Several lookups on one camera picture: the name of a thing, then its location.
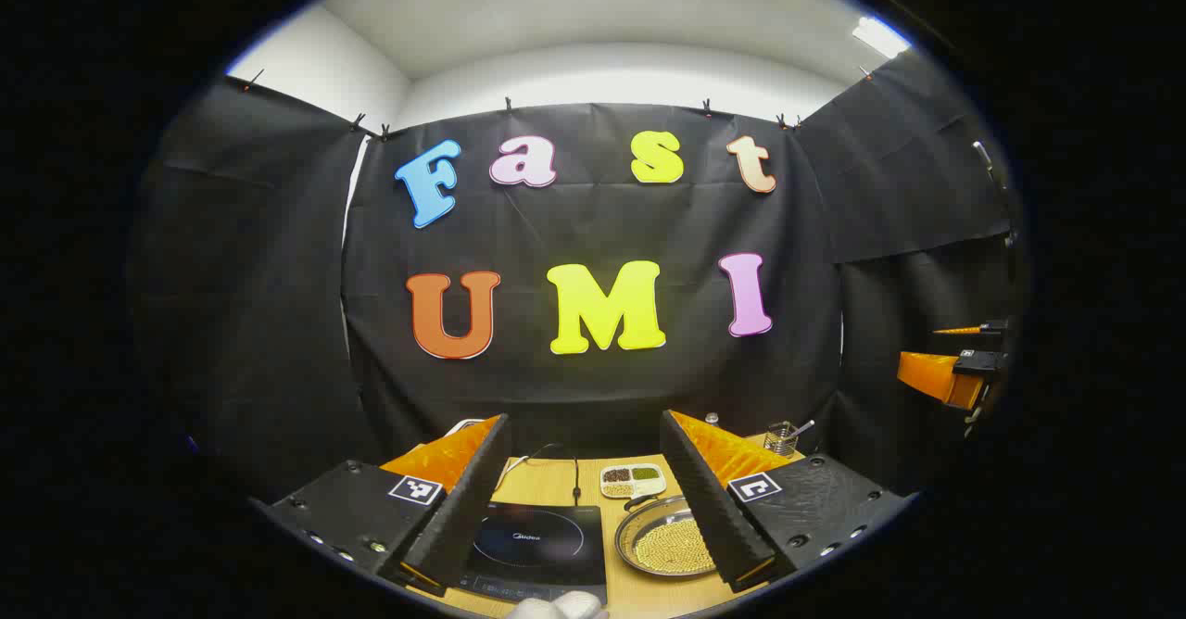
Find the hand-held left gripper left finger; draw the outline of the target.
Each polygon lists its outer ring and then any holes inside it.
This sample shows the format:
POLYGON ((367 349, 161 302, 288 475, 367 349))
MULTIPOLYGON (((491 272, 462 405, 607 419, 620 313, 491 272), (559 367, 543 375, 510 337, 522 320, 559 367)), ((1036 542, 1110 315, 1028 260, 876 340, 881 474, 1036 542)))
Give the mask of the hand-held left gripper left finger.
POLYGON ((339 462, 262 510, 347 567, 441 595, 461 583, 509 454, 499 413, 389 462, 339 462))

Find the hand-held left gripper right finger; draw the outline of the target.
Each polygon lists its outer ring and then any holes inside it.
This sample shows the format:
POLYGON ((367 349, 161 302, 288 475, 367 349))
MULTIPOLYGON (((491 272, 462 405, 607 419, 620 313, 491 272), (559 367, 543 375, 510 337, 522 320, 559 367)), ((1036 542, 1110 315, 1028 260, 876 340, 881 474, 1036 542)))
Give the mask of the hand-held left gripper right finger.
POLYGON ((681 411, 662 413, 659 447, 733 592, 821 567, 916 500, 829 455, 792 461, 681 411))

